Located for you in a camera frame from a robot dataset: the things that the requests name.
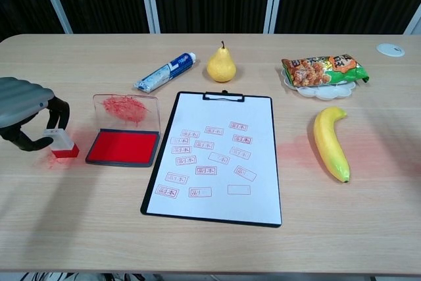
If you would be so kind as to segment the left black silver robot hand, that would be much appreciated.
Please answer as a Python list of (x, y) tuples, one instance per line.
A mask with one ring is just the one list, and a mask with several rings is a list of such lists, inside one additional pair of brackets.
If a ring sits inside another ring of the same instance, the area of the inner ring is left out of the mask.
[(0, 78), (0, 136), (23, 151), (38, 151), (49, 147), (53, 139), (43, 136), (31, 140), (22, 125), (31, 121), (40, 111), (49, 111), (46, 129), (66, 129), (70, 106), (55, 96), (49, 88), (14, 77)]

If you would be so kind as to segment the white and red stamp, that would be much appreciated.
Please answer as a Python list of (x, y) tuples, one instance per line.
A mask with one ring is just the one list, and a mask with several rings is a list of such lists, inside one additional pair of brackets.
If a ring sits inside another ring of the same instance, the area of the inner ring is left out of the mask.
[(78, 156), (78, 146), (70, 139), (64, 129), (45, 129), (43, 136), (53, 139), (53, 143), (49, 147), (56, 158), (76, 158)]

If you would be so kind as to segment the red ink pad case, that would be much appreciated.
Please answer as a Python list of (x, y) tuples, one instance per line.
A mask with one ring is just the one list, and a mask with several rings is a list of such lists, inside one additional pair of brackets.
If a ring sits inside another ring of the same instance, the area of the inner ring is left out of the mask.
[(161, 138), (159, 102), (144, 95), (95, 94), (98, 133), (85, 162), (150, 167)]

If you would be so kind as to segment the blue white toothpaste tube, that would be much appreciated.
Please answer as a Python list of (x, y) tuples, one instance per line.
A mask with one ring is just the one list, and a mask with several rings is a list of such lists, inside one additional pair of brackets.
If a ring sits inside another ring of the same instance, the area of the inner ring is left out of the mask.
[(173, 61), (170, 61), (164, 66), (158, 68), (143, 79), (138, 80), (134, 84), (134, 87), (140, 91), (151, 93), (168, 81), (171, 81), (175, 77), (189, 70), (195, 64), (195, 61), (195, 53), (183, 53), (179, 57), (176, 57)]

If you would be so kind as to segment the yellow pear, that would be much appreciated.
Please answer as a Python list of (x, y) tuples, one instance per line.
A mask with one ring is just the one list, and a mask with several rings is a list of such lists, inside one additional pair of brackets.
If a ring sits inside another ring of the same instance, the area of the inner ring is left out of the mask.
[(236, 74), (236, 66), (230, 51), (221, 41), (215, 54), (207, 62), (207, 73), (216, 82), (229, 82)]

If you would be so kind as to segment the white flower-shaped plate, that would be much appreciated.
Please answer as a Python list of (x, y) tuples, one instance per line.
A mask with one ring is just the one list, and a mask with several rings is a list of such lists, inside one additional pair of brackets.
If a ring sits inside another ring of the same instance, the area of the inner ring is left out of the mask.
[(315, 97), (319, 100), (330, 101), (333, 99), (346, 98), (352, 95), (353, 90), (356, 88), (355, 82), (350, 82), (346, 84), (338, 85), (327, 85), (327, 86), (316, 86), (309, 88), (295, 88), (293, 87), (287, 77), (286, 71), (283, 69), (281, 71), (282, 76), (284, 77), (284, 84), (298, 92), (298, 94), (303, 97)]

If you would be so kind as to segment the green orange snack bag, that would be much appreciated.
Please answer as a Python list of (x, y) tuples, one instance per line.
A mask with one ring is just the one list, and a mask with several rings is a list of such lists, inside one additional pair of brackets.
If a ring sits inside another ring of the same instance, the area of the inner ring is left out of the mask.
[(282, 59), (287, 78), (296, 88), (369, 81), (364, 67), (349, 54)]

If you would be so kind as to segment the yellow banana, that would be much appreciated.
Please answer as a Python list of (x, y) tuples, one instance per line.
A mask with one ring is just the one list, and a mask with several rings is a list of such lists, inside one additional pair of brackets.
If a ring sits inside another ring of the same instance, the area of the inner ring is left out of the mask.
[(346, 116), (342, 108), (328, 107), (317, 114), (313, 124), (314, 140), (326, 168), (343, 183), (350, 181), (350, 168), (337, 139), (335, 123)]

